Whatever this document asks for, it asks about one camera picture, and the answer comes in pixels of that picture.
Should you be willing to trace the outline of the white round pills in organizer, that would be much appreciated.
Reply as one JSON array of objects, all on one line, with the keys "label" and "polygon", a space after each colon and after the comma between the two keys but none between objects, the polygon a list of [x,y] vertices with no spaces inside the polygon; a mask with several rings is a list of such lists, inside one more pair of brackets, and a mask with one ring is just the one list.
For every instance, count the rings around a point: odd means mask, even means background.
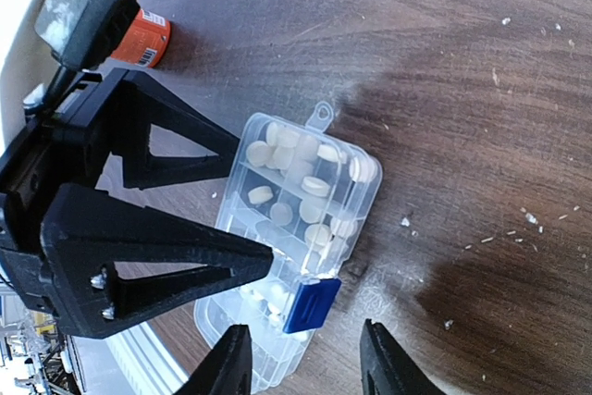
[{"label": "white round pills in organizer", "polygon": [[274,282],[243,285],[240,293],[274,320],[285,319],[295,299],[293,292]]}]

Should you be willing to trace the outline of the front aluminium rail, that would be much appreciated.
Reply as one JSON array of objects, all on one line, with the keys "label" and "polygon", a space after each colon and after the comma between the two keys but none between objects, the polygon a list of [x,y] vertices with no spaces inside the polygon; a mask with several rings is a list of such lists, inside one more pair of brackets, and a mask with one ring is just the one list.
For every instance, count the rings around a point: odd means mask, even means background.
[{"label": "front aluminium rail", "polygon": [[188,380],[146,323],[107,339],[70,337],[68,353],[83,394],[173,394]]}]

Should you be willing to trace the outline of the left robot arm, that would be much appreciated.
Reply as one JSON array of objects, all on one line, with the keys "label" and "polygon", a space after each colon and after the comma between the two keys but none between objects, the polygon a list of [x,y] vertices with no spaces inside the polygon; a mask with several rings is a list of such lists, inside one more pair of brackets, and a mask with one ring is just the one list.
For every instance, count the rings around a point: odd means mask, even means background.
[{"label": "left robot arm", "polygon": [[148,73],[97,72],[137,0],[1,0],[1,281],[67,335],[104,339],[264,278],[270,248],[96,185],[220,179],[238,138]]}]

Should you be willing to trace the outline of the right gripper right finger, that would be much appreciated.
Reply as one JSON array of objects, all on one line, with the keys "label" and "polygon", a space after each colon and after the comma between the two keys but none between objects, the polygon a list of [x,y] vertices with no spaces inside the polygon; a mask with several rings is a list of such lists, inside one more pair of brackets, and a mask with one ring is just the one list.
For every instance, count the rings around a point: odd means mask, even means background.
[{"label": "right gripper right finger", "polygon": [[363,394],[444,394],[382,323],[366,319],[359,345]]}]

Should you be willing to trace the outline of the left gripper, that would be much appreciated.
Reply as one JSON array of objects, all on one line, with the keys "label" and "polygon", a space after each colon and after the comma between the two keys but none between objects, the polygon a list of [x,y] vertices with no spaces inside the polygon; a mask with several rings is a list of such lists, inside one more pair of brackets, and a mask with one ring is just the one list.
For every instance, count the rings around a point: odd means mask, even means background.
[{"label": "left gripper", "polygon": [[148,75],[80,83],[64,120],[33,120],[1,157],[1,266],[25,306],[105,339],[266,277],[270,247],[95,188],[111,152],[128,189],[225,178],[240,139]]}]

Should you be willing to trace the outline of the orange pill bottle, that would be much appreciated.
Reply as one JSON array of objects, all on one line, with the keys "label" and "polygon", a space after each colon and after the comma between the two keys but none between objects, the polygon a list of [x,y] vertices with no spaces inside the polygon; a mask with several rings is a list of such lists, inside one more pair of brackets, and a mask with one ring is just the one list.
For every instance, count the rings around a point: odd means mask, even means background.
[{"label": "orange pill bottle", "polygon": [[155,68],[167,50],[171,31],[168,19],[141,8],[110,57],[141,68]]}]

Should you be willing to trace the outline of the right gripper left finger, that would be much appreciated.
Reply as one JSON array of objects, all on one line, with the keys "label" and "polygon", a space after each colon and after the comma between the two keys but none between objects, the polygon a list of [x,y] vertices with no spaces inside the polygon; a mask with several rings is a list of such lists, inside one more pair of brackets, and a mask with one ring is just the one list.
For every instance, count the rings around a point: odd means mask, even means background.
[{"label": "right gripper left finger", "polygon": [[175,395],[251,393],[253,352],[247,325],[230,326]]}]

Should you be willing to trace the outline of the clear plastic pill organizer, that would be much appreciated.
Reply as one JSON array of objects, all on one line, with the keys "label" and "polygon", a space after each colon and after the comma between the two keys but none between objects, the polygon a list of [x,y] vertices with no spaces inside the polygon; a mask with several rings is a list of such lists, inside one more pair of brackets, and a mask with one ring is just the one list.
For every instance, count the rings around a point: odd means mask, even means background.
[{"label": "clear plastic pill organizer", "polygon": [[[274,282],[295,294],[288,316],[279,320],[271,319],[249,302],[241,294],[241,286],[195,304],[195,324],[209,345],[216,344],[232,325],[249,327],[253,351],[252,393],[276,387],[292,374],[314,333],[324,325],[341,285],[339,271],[352,254],[382,181],[382,167],[372,155],[327,134],[333,118],[333,108],[325,102],[318,103],[302,125],[263,113],[252,115],[243,129],[228,176],[216,227],[271,248],[274,259],[267,276],[249,284]],[[297,204],[306,195],[301,180],[293,181],[267,167],[253,167],[246,160],[246,148],[265,136],[265,127],[272,121],[343,148],[348,156],[358,155],[376,162],[377,174],[370,182],[354,182],[347,165],[323,160],[314,164],[311,176],[323,179],[331,187],[327,214],[346,215],[362,223],[352,238],[317,251],[304,242],[304,224],[298,218],[286,228],[269,219],[268,210],[277,200],[288,198],[297,210]]]}]

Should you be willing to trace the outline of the beige round pills in organizer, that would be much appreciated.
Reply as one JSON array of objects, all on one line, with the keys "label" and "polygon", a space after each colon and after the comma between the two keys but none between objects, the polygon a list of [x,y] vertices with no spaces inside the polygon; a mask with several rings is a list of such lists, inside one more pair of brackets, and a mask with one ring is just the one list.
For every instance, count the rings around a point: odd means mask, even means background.
[{"label": "beige round pills in organizer", "polygon": [[314,176],[305,176],[301,188],[306,193],[294,210],[288,198],[277,200],[268,210],[269,219],[277,226],[287,227],[298,218],[304,224],[304,242],[317,251],[352,238],[362,223],[346,215],[328,215],[327,197],[331,191],[329,183]]}]

